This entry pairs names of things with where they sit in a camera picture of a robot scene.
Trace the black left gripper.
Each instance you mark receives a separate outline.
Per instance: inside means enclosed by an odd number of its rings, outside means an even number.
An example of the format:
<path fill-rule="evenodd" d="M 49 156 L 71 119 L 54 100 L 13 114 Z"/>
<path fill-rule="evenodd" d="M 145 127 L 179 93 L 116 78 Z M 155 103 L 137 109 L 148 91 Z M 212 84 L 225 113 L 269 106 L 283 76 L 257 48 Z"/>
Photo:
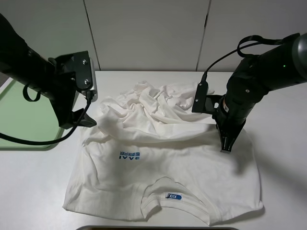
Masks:
<path fill-rule="evenodd" d="M 89 57 L 88 51 L 48 58 L 48 61 L 55 67 L 49 100 L 59 126 L 64 129 L 73 126 L 94 127 L 97 125 L 97 122 L 85 112 L 85 109 L 72 110 L 76 93 L 78 93 L 76 70 L 85 57 Z"/>

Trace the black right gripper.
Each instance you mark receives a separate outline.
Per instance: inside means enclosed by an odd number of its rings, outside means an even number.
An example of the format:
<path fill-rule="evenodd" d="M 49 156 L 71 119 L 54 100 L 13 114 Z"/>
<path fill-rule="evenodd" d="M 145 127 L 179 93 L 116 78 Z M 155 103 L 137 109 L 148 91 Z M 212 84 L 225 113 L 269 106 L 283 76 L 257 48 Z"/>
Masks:
<path fill-rule="evenodd" d="M 230 153 L 232 151 L 253 107 L 254 103 L 250 101 L 237 100 L 226 94 L 221 97 L 214 116 L 221 142 L 221 152 Z"/>

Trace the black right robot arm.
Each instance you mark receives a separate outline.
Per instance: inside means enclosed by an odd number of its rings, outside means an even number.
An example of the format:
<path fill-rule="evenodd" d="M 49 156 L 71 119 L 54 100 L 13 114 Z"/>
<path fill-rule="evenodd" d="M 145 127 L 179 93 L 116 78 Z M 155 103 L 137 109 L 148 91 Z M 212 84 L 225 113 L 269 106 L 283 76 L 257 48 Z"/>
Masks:
<path fill-rule="evenodd" d="M 255 41 L 271 45 L 263 54 L 247 54 L 242 44 Z M 215 121 L 221 140 L 221 151 L 231 152 L 247 116 L 269 92 L 307 81 L 307 35 L 292 34 L 283 39 L 265 39 L 259 35 L 243 38 L 236 49 L 242 57 L 219 101 Z"/>

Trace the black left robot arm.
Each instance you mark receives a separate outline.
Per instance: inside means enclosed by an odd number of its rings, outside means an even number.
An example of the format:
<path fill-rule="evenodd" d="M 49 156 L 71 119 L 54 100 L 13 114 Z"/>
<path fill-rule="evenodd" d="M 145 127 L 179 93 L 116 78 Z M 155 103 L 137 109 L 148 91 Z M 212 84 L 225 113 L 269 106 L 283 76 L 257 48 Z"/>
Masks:
<path fill-rule="evenodd" d="M 31 102 L 27 90 L 36 91 L 34 99 L 49 99 L 59 126 L 93 127 L 96 121 L 84 109 L 73 111 L 76 93 L 90 103 L 97 90 L 94 69 L 88 51 L 45 59 L 30 48 L 15 32 L 9 21 L 0 17 L 0 71 L 24 85 L 24 98 Z"/>

